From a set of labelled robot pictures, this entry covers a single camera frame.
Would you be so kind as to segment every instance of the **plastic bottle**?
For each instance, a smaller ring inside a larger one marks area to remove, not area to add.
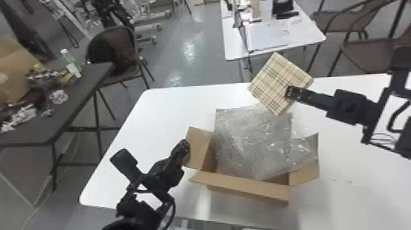
[[[63,58],[70,64],[73,63],[78,72],[81,73],[81,65],[76,61],[76,59],[73,57],[72,54],[70,54],[70,52],[67,49],[62,49],[60,51],[61,55],[63,56]]]

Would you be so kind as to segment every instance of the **white paper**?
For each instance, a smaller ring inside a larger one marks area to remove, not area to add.
[[[246,29],[248,51],[285,46],[290,40],[288,23],[251,23]]]
[[[66,67],[70,71],[70,73],[74,73],[74,75],[76,75],[77,78],[81,77],[81,74],[74,63],[70,63],[66,65]]]

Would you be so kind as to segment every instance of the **white table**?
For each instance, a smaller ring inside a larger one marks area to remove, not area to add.
[[[262,20],[272,20],[274,23],[282,23],[286,20],[271,19],[271,9],[273,1],[264,0],[260,1],[260,9],[262,14]],[[234,61],[243,58],[249,58],[253,56],[262,55],[265,53],[272,53],[274,51],[286,50],[299,46],[305,46],[323,42],[326,38],[321,30],[317,27],[314,21],[301,9],[301,7],[294,2],[294,11],[299,12],[299,16],[292,17],[289,20],[290,23],[290,41],[285,46],[279,46],[274,48],[268,48],[266,50],[259,50],[248,53],[243,40],[241,39],[238,29],[233,28],[234,18],[230,17],[230,12],[227,10],[226,3],[220,1],[221,10],[221,24],[223,27],[223,40],[224,40],[224,56],[227,61]],[[251,13],[242,13],[245,17],[251,15]]]
[[[333,94],[341,88],[376,101],[388,80],[386,75],[317,78],[310,89]],[[127,148],[138,160],[139,168],[147,172],[154,162],[169,155],[189,126],[213,130],[217,108],[256,103],[247,85],[145,91],[84,188],[80,203],[114,209],[128,180],[109,162],[113,154]],[[390,99],[386,109],[392,113],[402,103],[401,99]],[[171,189],[177,204],[176,216],[257,228],[409,230],[411,161],[360,144],[360,126],[327,119],[325,112],[299,103],[291,110],[306,134],[319,132],[320,177],[294,187],[288,207],[209,191],[203,185],[188,182],[195,170],[185,168],[180,184]],[[383,124],[377,130],[384,128],[389,115],[384,113]],[[404,122],[405,116],[401,116],[396,124]],[[151,195],[139,195],[139,200],[159,204]]]

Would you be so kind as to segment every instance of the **black chair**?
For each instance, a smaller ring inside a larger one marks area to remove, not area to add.
[[[391,4],[394,1],[397,0],[387,1],[375,7],[373,10],[378,11],[382,7]],[[355,23],[357,21],[353,22],[350,27],[355,27]],[[393,56],[395,47],[402,45],[411,45],[411,24],[399,37],[393,39],[382,38],[348,41],[350,32],[352,32],[352,30],[348,31],[346,38],[340,46],[338,55],[334,60],[334,63],[327,76],[331,76],[334,68],[337,65],[339,57],[342,54],[344,54],[348,58],[348,60],[354,63],[365,73],[386,73],[390,66],[391,57]]]
[[[123,68],[127,68],[126,71],[120,74],[114,73],[113,75],[109,76],[102,84],[100,89],[103,87],[112,86],[114,84],[121,84],[124,88],[127,88],[124,82],[136,78],[142,78],[147,89],[150,89],[149,83],[147,82],[146,76],[143,72],[143,68],[149,74],[150,78],[155,81],[154,77],[146,66],[145,59],[138,54],[136,37],[134,32],[130,28],[126,26],[114,26],[105,29],[104,31],[97,34],[88,44],[86,51],[86,63],[110,62],[110,57],[98,57],[98,61],[93,61],[94,59],[92,58],[92,55],[96,55],[93,54],[96,50],[98,50],[100,54],[105,53],[105,51],[107,50],[107,53],[120,54],[129,58],[130,60],[129,62],[127,62],[130,66],[122,66]],[[98,90],[98,93],[100,94],[103,103],[107,107],[111,117],[116,120],[113,111],[108,105],[108,102],[106,101],[106,98],[104,97],[100,89]]]
[[[325,0],[321,0],[319,9],[317,12],[314,12],[311,15],[311,18],[316,22],[318,28],[324,33],[329,32],[356,32],[360,40],[364,38],[368,39],[368,33],[365,28],[370,24],[372,19],[377,15],[378,11],[373,10],[372,13],[369,13],[375,6],[383,4],[387,0],[366,0],[354,4],[352,6],[346,7],[340,11],[329,11],[322,10]],[[361,7],[358,11],[353,11],[357,7]],[[317,45],[317,48],[311,58],[311,61],[308,65],[307,72],[311,70],[311,67],[314,64],[314,60],[317,57],[318,51],[320,50],[321,44]]]

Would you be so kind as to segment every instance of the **cardboard box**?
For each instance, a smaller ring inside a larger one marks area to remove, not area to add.
[[[198,169],[189,181],[206,185],[208,189],[234,195],[288,203],[291,186],[301,185],[319,177],[318,161],[287,174],[266,181],[227,176],[215,172],[215,156],[210,147],[212,132],[190,127],[186,139],[190,143],[190,155],[184,165]],[[318,135],[305,138],[318,150]]]
[[[25,74],[40,63],[11,37],[0,38],[0,102],[17,102],[30,90]]]

